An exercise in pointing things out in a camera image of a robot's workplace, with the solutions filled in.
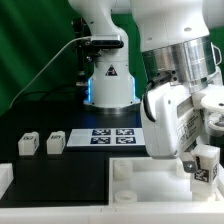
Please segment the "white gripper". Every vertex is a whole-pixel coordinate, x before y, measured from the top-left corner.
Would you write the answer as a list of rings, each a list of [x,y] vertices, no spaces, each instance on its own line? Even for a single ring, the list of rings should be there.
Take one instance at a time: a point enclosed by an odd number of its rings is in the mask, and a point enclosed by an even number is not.
[[[202,134],[205,112],[224,113],[224,86],[209,84],[191,94],[184,85],[169,83],[147,90],[140,107],[147,153],[154,159],[179,157]],[[180,157],[186,173],[195,173],[192,154]]]

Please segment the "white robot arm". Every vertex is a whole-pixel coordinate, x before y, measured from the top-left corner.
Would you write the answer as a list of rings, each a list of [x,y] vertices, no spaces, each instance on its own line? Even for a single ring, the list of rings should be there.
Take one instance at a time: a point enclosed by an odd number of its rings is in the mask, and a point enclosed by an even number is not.
[[[99,50],[85,103],[123,109],[136,100],[128,70],[128,36],[112,21],[119,0],[68,0],[90,28],[89,45]],[[146,150],[154,159],[174,159],[200,135],[202,115],[193,95],[218,72],[204,0],[128,0],[140,33],[145,71],[153,77],[138,101]]]

